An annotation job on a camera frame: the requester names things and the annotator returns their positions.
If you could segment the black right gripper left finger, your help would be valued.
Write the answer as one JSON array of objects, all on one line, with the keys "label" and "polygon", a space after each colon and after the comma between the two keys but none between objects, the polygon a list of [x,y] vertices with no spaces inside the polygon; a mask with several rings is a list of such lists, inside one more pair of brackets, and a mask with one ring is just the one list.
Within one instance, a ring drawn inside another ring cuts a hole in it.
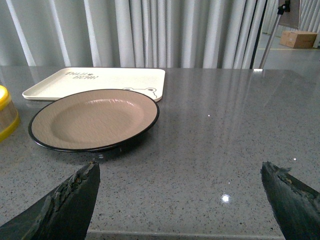
[{"label": "black right gripper left finger", "polygon": [[83,240],[100,185],[100,166],[90,162],[0,227],[2,240]]}]

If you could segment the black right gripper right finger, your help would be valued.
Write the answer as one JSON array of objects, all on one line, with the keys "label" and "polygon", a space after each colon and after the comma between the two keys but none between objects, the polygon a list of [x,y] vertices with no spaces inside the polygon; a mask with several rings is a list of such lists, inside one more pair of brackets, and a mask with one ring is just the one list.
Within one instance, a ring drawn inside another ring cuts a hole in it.
[{"label": "black right gripper right finger", "polygon": [[273,215],[287,240],[320,238],[320,193],[267,161],[262,163],[261,180]]}]

